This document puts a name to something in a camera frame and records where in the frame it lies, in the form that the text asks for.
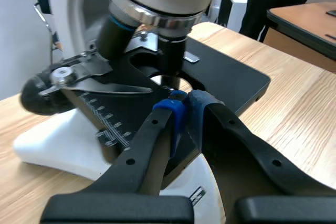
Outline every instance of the blue ring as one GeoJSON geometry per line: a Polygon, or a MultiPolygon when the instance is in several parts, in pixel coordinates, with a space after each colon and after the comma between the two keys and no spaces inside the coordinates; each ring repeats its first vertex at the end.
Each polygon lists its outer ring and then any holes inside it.
{"type": "Polygon", "coordinates": [[[109,15],[109,18],[112,22],[114,22],[117,26],[121,27],[122,29],[124,30],[127,30],[127,31],[135,31],[136,28],[130,28],[130,27],[127,27],[125,25],[123,25],[122,23],[120,23],[119,21],[117,21],[112,15],[109,15]]]}

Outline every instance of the ruler scale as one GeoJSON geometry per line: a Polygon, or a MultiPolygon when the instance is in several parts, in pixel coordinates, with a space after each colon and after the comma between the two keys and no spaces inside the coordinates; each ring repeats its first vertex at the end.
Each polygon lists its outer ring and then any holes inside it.
{"type": "Polygon", "coordinates": [[[98,133],[98,137],[103,136],[107,141],[104,144],[107,147],[118,145],[122,151],[130,148],[132,133],[123,131],[122,122],[110,113],[105,106],[101,105],[97,98],[93,98],[89,92],[79,96],[79,99],[90,109],[95,117],[106,127],[105,130],[98,133]]]}

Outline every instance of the wooden desk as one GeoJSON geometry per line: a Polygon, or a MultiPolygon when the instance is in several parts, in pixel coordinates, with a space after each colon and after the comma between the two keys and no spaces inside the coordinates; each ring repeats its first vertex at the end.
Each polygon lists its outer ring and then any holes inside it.
{"type": "Polygon", "coordinates": [[[264,43],[330,72],[336,72],[336,17],[325,14],[336,2],[273,8],[264,43]]]}
{"type": "MultiPolygon", "coordinates": [[[[336,188],[336,75],[212,23],[191,35],[269,75],[266,94],[240,118],[298,167],[336,188]]],[[[38,223],[48,198],[91,182],[23,164],[12,141],[47,117],[25,112],[18,96],[0,102],[0,223],[38,223]]]]}

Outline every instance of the blue rubber part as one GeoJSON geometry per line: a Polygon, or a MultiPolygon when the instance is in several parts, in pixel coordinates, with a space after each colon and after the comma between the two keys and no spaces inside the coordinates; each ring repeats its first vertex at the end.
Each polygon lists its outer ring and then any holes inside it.
{"type": "Polygon", "coordinates": [[[189,93],[187,130],[190,138],[199,150],[202,149],[204,109],[207,105],[213,103],[224,104],[206,91],[193,90],[189,93]]]}
{"type": "Polygon", "coordinates": [[[122,23],[117,21],[116,18],[114,18],[112,15],[109,15],[109,18],[112,22],[114,22],[117,26],[121,27],[124,30],[127,30],[127,31],[135,31],[136,30],[136,28],[131,28],[131,27],[127,27],[127,26],[123,25],[122,23]]]}
{"type": "MultiPolygon", "coordinates": [[[[180,90],[173,91],[171,95],[185,95],[185,97],[187,97],[187,93],[180,90]]],[[[173,157],[186,126],[187,107],[183,104],[183,101],[168,98],[155,104],[153,110],[158,108],[168,109],[174,112],[174,133],[170,152],[170,157],[173,157]]]]}

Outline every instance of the white microscope base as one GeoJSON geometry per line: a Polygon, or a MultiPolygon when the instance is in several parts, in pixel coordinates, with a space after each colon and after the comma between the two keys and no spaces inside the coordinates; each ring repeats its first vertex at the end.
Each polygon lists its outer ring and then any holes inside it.
{"type": "Polygon", "coordinates": [[[71,110],[23,133],[13,147],[23,162],[96,180],[110,167],[101,154],[96,132],[79,110],[71,110]]]}
{"type": "MultiPolygon", "coordinates": [[[[13,147],[23,162],[97,180],[110,164],[102,156],[96,131],[79,110],[71,110],[23,133],[14,141],[13,147]]],[[[224,223],[224,208],[217,183],[202,154],[160,195],[201,197],[194,206],[195,223],[224,223]],[[195,194],[200,187],[205,191],[203,197],[195,194]]]]}

